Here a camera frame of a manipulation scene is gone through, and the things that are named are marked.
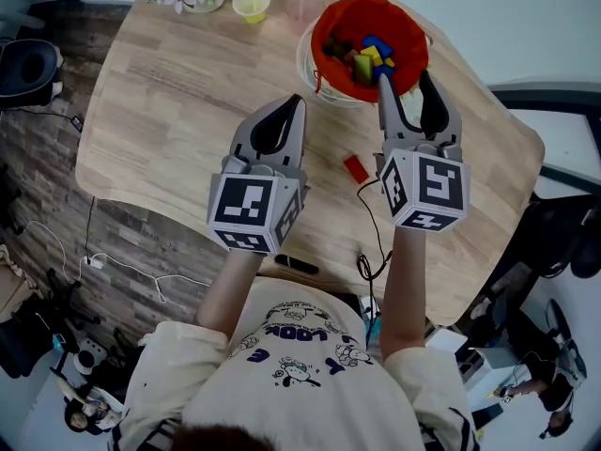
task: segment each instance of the plastic cup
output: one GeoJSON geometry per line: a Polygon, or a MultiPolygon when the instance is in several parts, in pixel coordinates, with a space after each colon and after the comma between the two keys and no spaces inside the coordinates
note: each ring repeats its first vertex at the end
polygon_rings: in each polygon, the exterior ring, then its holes
{"type": "Polygon", "coordinates": [[[265,12],[271,0],[234,0],[232,6],[246,23],[259,23],[265,20],[265,12]]]}

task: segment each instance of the white basket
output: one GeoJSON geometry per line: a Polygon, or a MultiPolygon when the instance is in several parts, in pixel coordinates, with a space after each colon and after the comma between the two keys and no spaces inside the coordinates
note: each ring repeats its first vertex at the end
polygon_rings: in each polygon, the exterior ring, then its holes
{"type": "MultiPolygon", "coordinates": [[[[299,71],[302,81],[311,87],[314,92],[317,89],[317,78],[314,74],[317,67],[311,52],[311,36],[313,35],[313,29],[316,26],[317,20],[319,19],[316,19],[304,31],[302,37],[300,37],[299,47],[297,48],[297,70],[299,71]]],[[[321,88],[319,89],[317,96],[331,105],[347,109],[360,107],[366,103],[339,92],[333,88],[324,77],[321,77],[321,88]]]]}

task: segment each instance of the cartoon print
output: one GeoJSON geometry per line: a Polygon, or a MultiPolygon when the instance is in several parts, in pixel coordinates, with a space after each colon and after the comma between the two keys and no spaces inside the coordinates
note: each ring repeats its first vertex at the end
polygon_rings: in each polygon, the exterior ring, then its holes
{"type": "Polygon", "coordinates": [[[269,357],[270,353],[268,351],[257,348],[250,357],[246,358],[246,360],[249,363],[262,363],[266,359],[269,359],[269,357]]]}
{"type": "Polygon", "coordinates": [[[318,318],[322,318],[325,320],[331,319],[330,314],[328,314],[326,311],[323,311],[321,309],[316,309],[316,316],[318,318]]]}
{"type": "Polygon", "coordinates": [[[273,316],[276,312],[282,312],[281,309],[270,309],[270,311],[267,313],[267,315],[265,316],[265,321],[270,320],[270,317],[273,316]]]}
{"type": "Polygon", "coordinates": [[[322,318],[324,320],[331,319],[330,314],[326,311],[315,307],[311,303],[305,303],[303,301],[294,301],[290,303],[281,303],[273,307],[265,316],[265,321],[270,320],[270,317],[273,316],[276,312],[284,312],[284,315],[287,318],[292,318],[294,320],[301,320],[307,316],[307,311],[313,312],[317,317],[322,318]]]}
{"type": "Polygon", "coordinates": [[[281,339],[297,340],[301,342],[311,342],[319,339],[328,340],[328,333],[320,327],[308,328],[293,324],[269,324],[263,328],[265,335],[275,335],[281,339]]]}
{"type": "Polygon", "coordinates": [[[316,382],[311,379],[311,375],[308,372],[308,369],[311,367],[302,363],[301,361],[297,361],[296,359],[292,359],[291,357],[285,357],[280,360],[281,368],[275,371],[273,374],[274,378],[282,378],[284,375],[284,379],[282,380],[283,387],[290,387],[291,383],[294,382],[309,382],[314,387],[321,387],[319,382],[316,382]]]}
{"type": "Polygon", "coordinates": [[[336,357],[340,361],[340,364],[346,367],[355,367],[359,364],[359,361],[363,361],[369,365],[373,364],[372,358],[367,352],[349,345],[338,344],[336,346],[336,357]]]}
{"type": "Polygon", "coordinates": [[[251,336],[247,335],[246,337],[244,337],[244,339],[242,339],[240,341],[240,343],[238,344],[238,347],[232,351],[232,353],[230,354],[230,357],[234,357],[241,350],[249,350],[251,348],[254,348],[254,346],[256,346],[258,342],[259,342],[259,340],[256,337],[251,337],[251,336]]]}
{"type": "Polygon", "coordinates": [[[334,322],[332,322],[331,320],[326,320],[323,325],[326,327],[326,329],[328,329],[329,331],[332,331],[334,334],[343,334],[344,331],[342,329],[340,329],[334,322]]]}
{"type": "Polygon", "coordinates": [[[294,320],[301,320],[307,315],[307,309],[302,307],[288,307],[284,312],[287,318],[293,318],[294,320]]]}

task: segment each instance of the white box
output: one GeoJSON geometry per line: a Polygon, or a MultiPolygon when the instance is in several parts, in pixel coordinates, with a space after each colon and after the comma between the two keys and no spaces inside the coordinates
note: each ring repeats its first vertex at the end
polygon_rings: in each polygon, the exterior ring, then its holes
{"type": "Polygon", "coordinates": [[[380,179],[395,226],[441,232],[468,214],[470,173],[463,163],[395,148],[380,179]]]}
{"type": "Polygon", "coordinates": [[[297,179],[214,174],[208,205],[212,238],[229,249],[277,253],[301,213],[297,179]]]}

